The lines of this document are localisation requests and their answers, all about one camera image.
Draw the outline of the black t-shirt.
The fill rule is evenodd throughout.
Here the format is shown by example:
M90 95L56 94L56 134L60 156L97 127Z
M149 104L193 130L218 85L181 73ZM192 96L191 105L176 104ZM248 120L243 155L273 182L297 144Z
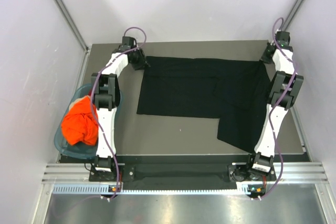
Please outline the black t-shirt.
M270 86L262 62L154 56L147 61L138 114L218 119L218 140L254 151Z

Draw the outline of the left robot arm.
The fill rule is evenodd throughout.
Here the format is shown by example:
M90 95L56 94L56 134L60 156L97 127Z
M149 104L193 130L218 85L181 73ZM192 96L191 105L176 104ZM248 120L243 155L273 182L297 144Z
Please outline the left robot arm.
M120 180L119 165L114 143L114 125L121 101L118 77L125 67L134 70L149 66L146 56L133 37L124 35L122 43L112 53L105 67L91 75L92 92L90 108L98 124L98 147L93 162L93 173L106 180Z

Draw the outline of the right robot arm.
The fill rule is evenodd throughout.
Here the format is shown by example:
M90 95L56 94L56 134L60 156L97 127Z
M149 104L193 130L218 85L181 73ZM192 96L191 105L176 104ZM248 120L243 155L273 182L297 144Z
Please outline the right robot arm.
M293 107L304 81L304 77L297 74L292 57L290 33L282 30L273 32L273 41L267 44L261 58L273 62L276 70L266 96L265 122L248 162L228 166L231 181L258 181L268 176L274 177L273 163L275 152L278 151L280 127L289 109Z

